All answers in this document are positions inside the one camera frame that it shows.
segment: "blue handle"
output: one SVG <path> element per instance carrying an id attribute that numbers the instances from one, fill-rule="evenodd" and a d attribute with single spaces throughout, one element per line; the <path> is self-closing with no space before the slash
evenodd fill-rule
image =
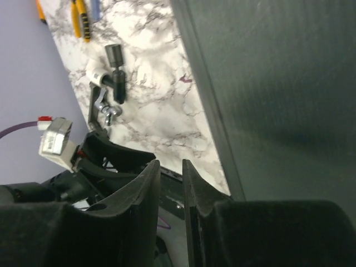
<path id="1" fill-rule="evenodd" d="M 100 20 L 100 0 L 91 0 L 91 12 L 93 21 Z"/>

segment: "purple cable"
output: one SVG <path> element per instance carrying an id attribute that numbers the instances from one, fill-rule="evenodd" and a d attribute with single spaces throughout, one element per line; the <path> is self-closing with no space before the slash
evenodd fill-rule
<path id="1" fill-rule="evenodd" d="M 157 228 L 161 228 L 161 229 L 166 229 L 166 230 L 171 230 L 171 226 L 169 225 L 169 223 L 167 223 L 161 216 L 158 216 L 158 218 L 163 221 L 165 223 L 165 225 L 157 225 Z"/>
<path id="2" fill-rule="evenodd" d="M 11 134 L 12 132 L 15 132 L 23 128 L 32 127 L 32 126 L 37 126 L 37 121 L 29 121 L 29 122 L 24 122 L 21 124 L 11 126 L 0 132 L 0 139 L 3 138 L 5 135 Z"/>

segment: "purple wire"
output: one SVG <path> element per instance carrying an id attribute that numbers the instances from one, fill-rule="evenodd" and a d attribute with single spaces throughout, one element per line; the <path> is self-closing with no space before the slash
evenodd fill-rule
<path id="1" fill-rule="evenodd" d="M 165 223 L 165 225 L 157 225 L 157 228 L 161 228 L 161 229 L 166 229 L 166 230 L 171 230 L 171 226 L 169 225 L 169 223 L 167 223 L 167 221 L 165 221 L 161 216 L 158 216 L 158 218 L 163 221 Z"/>
<path id="2" fill-rule="evenodd" d="M 32 127 L 32 126 L 37 126 L 37 121 L 29 121 L 29 122 L 24 122 L 21 124 L 11 126 L 0 132 L 0 139 L 3 138 L 5 135 L 11 134 L 12 132 L 15 132 L 23 128 Z"/>

